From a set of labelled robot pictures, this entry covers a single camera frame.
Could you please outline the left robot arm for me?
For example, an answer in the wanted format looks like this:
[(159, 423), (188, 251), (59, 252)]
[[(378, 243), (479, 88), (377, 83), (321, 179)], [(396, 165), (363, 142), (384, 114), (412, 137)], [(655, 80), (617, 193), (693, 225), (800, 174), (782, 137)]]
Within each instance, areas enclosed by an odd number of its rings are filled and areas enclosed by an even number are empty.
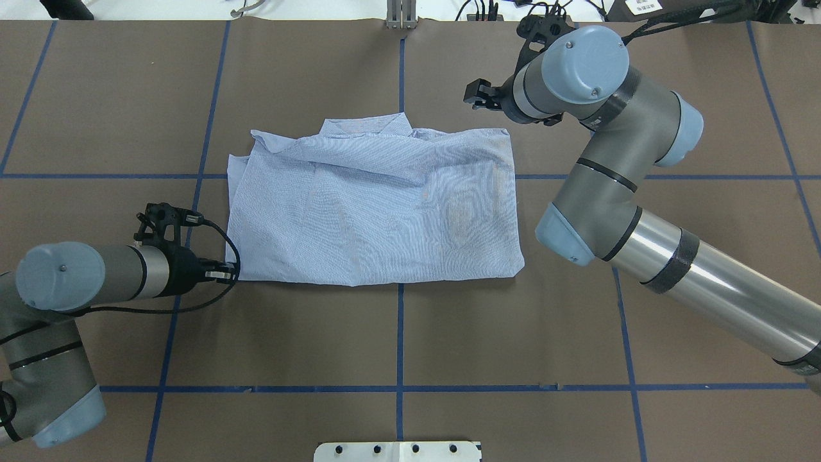
[(240, 260), (196, 257), (188, 248), (91, 246), (32, 248), (2, 274), (2, 445), (32, 439), (40, 448), (78, 438), (106, 417), (105, 401), (77, 320), (126, 312), (123, 302), (177, 296), (201, 282), (233, 287)]

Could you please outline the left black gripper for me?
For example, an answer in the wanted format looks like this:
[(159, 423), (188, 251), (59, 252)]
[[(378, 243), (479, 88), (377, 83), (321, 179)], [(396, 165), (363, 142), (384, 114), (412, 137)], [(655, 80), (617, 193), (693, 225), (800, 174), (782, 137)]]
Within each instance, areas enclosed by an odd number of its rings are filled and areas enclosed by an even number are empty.
[(168, 279), (166, 296), (184, 295), (202, 282), (231, 284), (237, 280), (235, 261), (204, 260), (190, 248), (170, 248), (166, 251)]

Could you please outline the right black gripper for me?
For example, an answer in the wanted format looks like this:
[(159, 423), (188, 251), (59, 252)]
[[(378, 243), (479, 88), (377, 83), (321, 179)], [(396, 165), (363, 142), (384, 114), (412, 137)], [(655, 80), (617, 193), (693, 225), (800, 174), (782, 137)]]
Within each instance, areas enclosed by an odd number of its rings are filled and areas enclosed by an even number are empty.
[(494, 87), (487, 80), (469, 82), (464, 88), (464, 102), (472, 109), (485, 108), (502, 111), (509, 119), (523, 119), (524, 114), (515, 102), (513, 81)]

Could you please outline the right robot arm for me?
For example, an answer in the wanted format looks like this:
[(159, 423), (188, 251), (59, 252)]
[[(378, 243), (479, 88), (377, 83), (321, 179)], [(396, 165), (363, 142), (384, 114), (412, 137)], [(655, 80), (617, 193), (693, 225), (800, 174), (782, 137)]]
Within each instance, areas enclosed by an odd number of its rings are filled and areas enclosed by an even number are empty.
[(598, 259), (689, 307), (819, 392), (816, 302), (653, 214), (636, 193), (654, 167), (695, 149), (704, 118), (631, 65), (627, 39), (590, 24), (531, 26), (515, 71), (470, 82), (464, 102), (520, 124), (574, 117), (591, 137), (536, 227), (567, 261)]

